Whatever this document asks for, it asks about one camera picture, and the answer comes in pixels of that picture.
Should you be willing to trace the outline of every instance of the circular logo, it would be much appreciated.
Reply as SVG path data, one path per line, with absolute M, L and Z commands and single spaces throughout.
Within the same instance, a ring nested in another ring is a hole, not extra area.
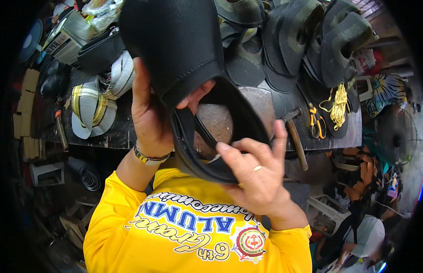
M 262 255 L 265 242 L 266 237 L 255 227 L 244 229 L 237 236 L 237 247 L 250 257 Z

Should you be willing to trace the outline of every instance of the hammer handle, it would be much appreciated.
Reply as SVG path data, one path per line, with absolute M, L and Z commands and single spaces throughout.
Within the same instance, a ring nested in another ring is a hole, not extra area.
M 295 123 L 293 120 L 287 122 L 287 127 L 291 133 L 292 140 L 295 145 L 296 154 L 298 155 L 299 163 L 303 171 L 308 170 L 307 161 L 305 159 L 304 149 L 302 148 L 301 139 L 299 138 L 298 131 L 296 130 Z

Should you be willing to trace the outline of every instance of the hammer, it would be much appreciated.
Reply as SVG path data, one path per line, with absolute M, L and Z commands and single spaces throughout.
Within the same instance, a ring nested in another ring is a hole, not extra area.
M 307 161 L 305 160 L 304 149 L 302 148 L 301 139 L 299 138 L 298 131 L 296 130 L 295 123 L 293 122 L 293 119 L 301 114 L 302 109 L 300 107 L 295 108 L 292 112 L 286 114 L 285 117 L 283 117 L 283 121 L 286 123 L 287 128 L 291 133 L 301 168 L 303 171 L 307 171 L 308 165 Z

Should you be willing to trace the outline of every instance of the finger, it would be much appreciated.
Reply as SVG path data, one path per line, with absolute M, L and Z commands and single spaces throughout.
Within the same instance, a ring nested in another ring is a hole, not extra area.
M 136 76 L 132 84 L 132 101 L 139 112 L 146 112 L 151 95 L 150 78 L 145 64 L 139 57 L 133 59 Z
M 193 91 L 190 95 L 185 97 L 177 106 L 177 109 L 184 109 L 189 107 L 193 114 L 196 113 L 199 101 L 212 90 L 215 85 L 215 81 L 209 80 L 208 82 L 201 85 L 197 90 Z
M 221 185 L 230 198 L 239 206 L 246 207 L 246 195 L 237 185 Z
M 260 161 L 260 164 L 265 167 L 270 167 L 274 161 L 272 151 L 269 145 L 265 143 L 245 138 L 234 142 L 232 145 L 241 151 L 247 151 L 254 155 Z
M 272 153 L 278 160 L 284 162 L 286 155 L 286 143 L 287 143 L 287 131 L 285 129 L 285 122 L 282 120 L 276 120 L 274 122 L 274 147 Z
M 254 170 L 247 164 L 247 161 L 242 156 L 240 151 L 223 142 L 219 142 L 216 145 L 216 151 L 221 155 L 224 162 L 233 171 L 233 174 L 237 180 L 240 183 L 243 183 L 245 188 L 252 189 L 252 178 L 254 177 Z

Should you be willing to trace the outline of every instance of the rope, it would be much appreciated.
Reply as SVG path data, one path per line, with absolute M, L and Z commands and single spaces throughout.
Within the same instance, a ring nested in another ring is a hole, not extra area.
M 331 120 L 336 123 L 336 125 L 334 126 L 334 130 L 337 131 L 345 122 L 345 106 L 348 107 L 348 113 L 350 113 L 351 111 L 350 106 L 348 105 L 348 94 L 346 93 L 345 85 L 343 84 L 343 82 L 341 82 L 337 86 L 336 95 L 334 96 L 333 106 L 331 107 L 331 109 L 327 110 L 322 107 L 321 104 L 331 101 L 332 94 L 333 89 L 330 90 L 330 97 L 328 98 L 328 100 L 321 101 L 321 103 L 319 104 L 319 108 L 330 113 Z

